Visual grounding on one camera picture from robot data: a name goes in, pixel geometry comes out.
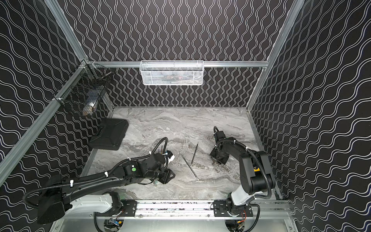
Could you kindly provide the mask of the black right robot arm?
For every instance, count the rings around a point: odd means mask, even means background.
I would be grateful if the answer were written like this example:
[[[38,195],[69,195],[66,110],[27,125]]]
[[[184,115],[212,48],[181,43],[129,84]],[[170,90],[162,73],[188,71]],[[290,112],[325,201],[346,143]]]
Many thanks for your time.
[[[216,126],[213,132],[215,145],[210,153],[211,159],[222,165],[225,165],[230,157],[239,162],[241,184],[228,195],[227,212],[236,216],[257,198],[271,199],[275,180],[267,153],[251,150],[234,137],[226,137]]]

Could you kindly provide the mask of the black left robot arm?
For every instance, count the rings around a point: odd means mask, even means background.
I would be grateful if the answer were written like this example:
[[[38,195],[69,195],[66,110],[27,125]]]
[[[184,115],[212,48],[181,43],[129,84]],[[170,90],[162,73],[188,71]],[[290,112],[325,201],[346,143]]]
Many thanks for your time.
[[[143,185],[144,180],[167,184],[175,178],[175,173],[168,167],[174,155],[167,150],[167,143],[168,138],[164,137],[149,154],[124,159],[108,171],[70,179],[53,176],[46,186],[25,193],[22,201],[37,210],[38,224],[48,224],[72,210],[73,201],[97,191],[131,184]]]

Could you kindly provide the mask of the black pencil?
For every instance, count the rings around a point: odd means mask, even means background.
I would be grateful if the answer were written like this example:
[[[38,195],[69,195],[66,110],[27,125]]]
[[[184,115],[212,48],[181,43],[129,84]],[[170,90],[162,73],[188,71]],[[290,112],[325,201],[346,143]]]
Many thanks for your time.
[[[193,163],[194,163],[194,159],[195,159],[197,151],[198,151],[198,146],[199,146],[199,143],[196,144],[196,147],[195,147],[195,150],[194,150],[194,153],[193,153],[193,156],[192,156],[192,160],[191,160],[191,165],[193,165]]]

